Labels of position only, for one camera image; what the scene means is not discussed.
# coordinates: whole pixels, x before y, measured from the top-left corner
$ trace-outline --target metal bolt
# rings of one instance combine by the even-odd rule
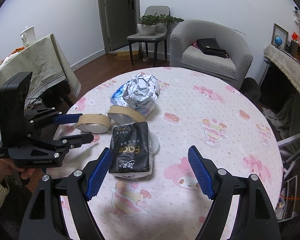
[[[224,170],[224,169],[220,169],[220,170],[218,170],[218,173],[219,173],[220,175],[226,175],[226,174],[227,174],[227,171]]]
[[[76,171],[74,171],[73,175],[74,175],[75,177],[79,177],[79,176],[82,175],[82,171],[76,170]]]
[[[43,181],[49,180],[49,175],[43,175],[41,178]]]
[[[252,180],[258,180],[259,177],[258,177],[256,174],[252,174],[252,175],[251,175],[251,179],[252,179]]]

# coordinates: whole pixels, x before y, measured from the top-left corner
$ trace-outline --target wall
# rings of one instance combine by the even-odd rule
[[[266,67],[263,49],[271,42],[274,23],[289,37],[299,29],[293,21],[292,0],[140,0],[141,15],[150,5],[167,5],[175,17],[215,22],[242,32],[253,54],[248,76],[257,82]]]
[[[98,0],[6,0],[0,8],[0,60],[22,47],[34,26],[37,40],[54,33],[70,65],[104,53]]]

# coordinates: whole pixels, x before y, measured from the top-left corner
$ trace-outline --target pink tablecloth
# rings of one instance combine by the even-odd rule
[[[138,72],[160,80],[156,108],[147,117],[150,131],[159,138],[160,150],[154,156],[152,175],[124,180],[107,174],[98,195],[89,202],[106,240],[195,238],[212,201],[202,194],[187,161],[191,145],[232,175],[258,174],[276,206],[282,162],[272,130],[247,98],[220,79],[183,68],[134,71],[89,91],[69,113],[105,114],[113,92]],[[63,125],[56,137],[79,132],[72,125]],[[95,135],[92,143],[70,150],[63,166],[48,169],[48,173],[56,178],[82,169],[109,147],[110,139],[111,131]],[[238,200],[233,197],[222,239],[231,234]],[[79,239],[67,198],[62,201],[70,237]]]

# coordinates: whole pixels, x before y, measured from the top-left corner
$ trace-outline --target gray chair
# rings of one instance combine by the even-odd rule
[[[198,39],[216,38],[230,58],[203,54],[192,46]],[[252,53],[239,33],[225,26],[200,20],[179,23],[170,36],[170,67],[205,73],[240,89],[250,68]]]
[[[146,9],[145,15],[170,15],[170,9],[168,6],[149,6]],[[165,33],[155,33],[150,36],[140,35],[139,33],[133,34],[127,37],[127,41],[129,42],[129,50],[130,50],[130,59],[131,64],[133,66],[133,55],[132,55],[132,43],[135,42],[145,42],[146,44],[146,55],[148,57],[148,43],[154,43],[154,63],[153,66],[157,63],[157,51],[158,51],[158,42],[164,41],[164,56],[167,59],[167,38],[168,38],[168,28]]]

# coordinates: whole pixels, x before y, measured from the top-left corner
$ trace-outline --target door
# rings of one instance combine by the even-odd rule
[[[110,50],[128,45],[127,36],[136,33],[135,0],[105,0]]]

